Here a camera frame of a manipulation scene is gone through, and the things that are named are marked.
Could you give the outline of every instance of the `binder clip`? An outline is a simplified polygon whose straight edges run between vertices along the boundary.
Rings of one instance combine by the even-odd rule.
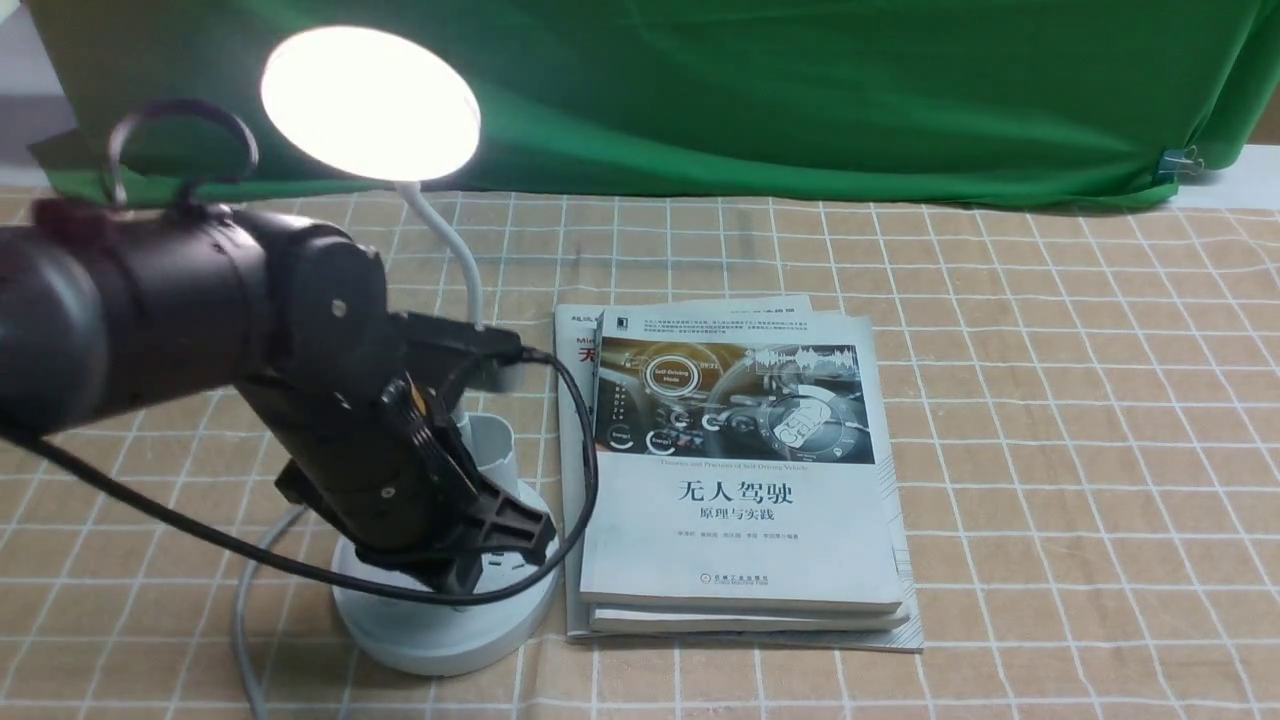
[[[1196,146],[1185,150],[1165,150],[1152,177],[1155,184],[1178,182],[1179,177],[1194,177],[1204,170],[1204,160],[1197,155]]]

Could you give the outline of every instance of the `white wall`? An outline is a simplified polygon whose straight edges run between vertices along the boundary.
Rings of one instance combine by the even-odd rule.
[[[1183,182],[1178,208],[1280,210],[1280,145],[1245,145],[1230,168]]]
[[[76,119],[31,14],[9,5],[17,0],[0,0],[0,184],[44,186],[27,147],[74,129]]]

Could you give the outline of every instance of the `green cloth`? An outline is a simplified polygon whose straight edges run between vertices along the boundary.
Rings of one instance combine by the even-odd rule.
[[[1176,192],[1153,179],[1166,150],[1196,146],[1210,169],[1235,160],[1280,79],[1276,1],[41,0],[31,10],[90,147],[161,97],[241,114],[262,163],[252,182],[209,188],[224,201],[376,187],[302,156],[256,95],[276,42],[347,23],[430,47],[475,88],[480,154],[430,190],[1135,208]],[[219,133],[168,122],[131,143],[131,200],[163,204],[174,177],[239,163]],[[101,200],[97,167],[51,167],[54,186]]]

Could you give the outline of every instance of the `glowing lamp light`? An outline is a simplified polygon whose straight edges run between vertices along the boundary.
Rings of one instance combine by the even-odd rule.
[[[261,99],[298,150],[364,178],[443,178],[480,145],[480,105],[462,76],[378,29],[333,26],[287,38],[266,60]]]

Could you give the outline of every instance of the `black cable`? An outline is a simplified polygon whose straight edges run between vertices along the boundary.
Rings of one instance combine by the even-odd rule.
[[[599,495],[600,487],[599,459],[595,455],[595,443],[591,439],[591,415],[586,407],[586,401],[582,398],[581,389],[579,389],[577,383],[573,382],[573,375],[570,374],[568,368],[558,357],[532,347],[526,347],[524,350],[521,363],[549,365],[553,368],[568,391],[570,397],[573,400],[573,407],[577,410],[577,418],[582,425],[582,470],[585,475],[586,495],[582,500],[582,512],[579,515],[577,521],[568,530],[568,533],[564,534],[564,538],[561,542],[561,546],[556,548],[556,552],[553,552],[538,570],[502,589],[476,594],[444,594],[428,591],[415,591],[385,583],[374,583],[347,575],[344,573],[334,573],[333,570],[328,570],[325,568],[317,568],[284,555],[278,555],[161,505],[129,488],[128,486],[122,484],[119,480],[115,480],[97,468],[93,468],[88,462],[81,460],[74,454],[68,452],[38,436],[14,428],[8,421],[0,420],[0,437],[17,447],[49,460],[88,486],[128,505],[138,512],[152,518],[154,520],[159,520],[160,523],[164,523],[177,530],[193,536],[223,550],[234,552],[241,557],[280,570],[282,573],[288,573],[291,575],[297,575],[300,578],[355,592],[406,602],[449,606],[488,605],[490,602],[499,602],[525,592],[549,577],[559,565],[564,562],[564,559],[568,557],[568,553],[582,539],[582,534],[586,532],[586,525],[591,520],[591,515],[595,512],[595,500]]]
[[[257,140],[253,137],[253,131],[248,128],[239,115],[198,97],[161,100],[136,113],[129,113],[111,127],[111,135],[106,140],[106,195],[108,200],[116,209],[123,210],[128,205],[128,197],[124,193],[124,178],[120,176],[120,156],[124,154],[124,143],[129,141],[133,132],[143,123],[180,115],[207,120],[225,129],[236,137],[237,142],[244,150],[244,167],[239,174],[212,178],[212,182],[238,183],[257,170]],[[206,181],[183,182],[175,199],[178,204],[188,205],[192,201],[196,188],[204,182]]]

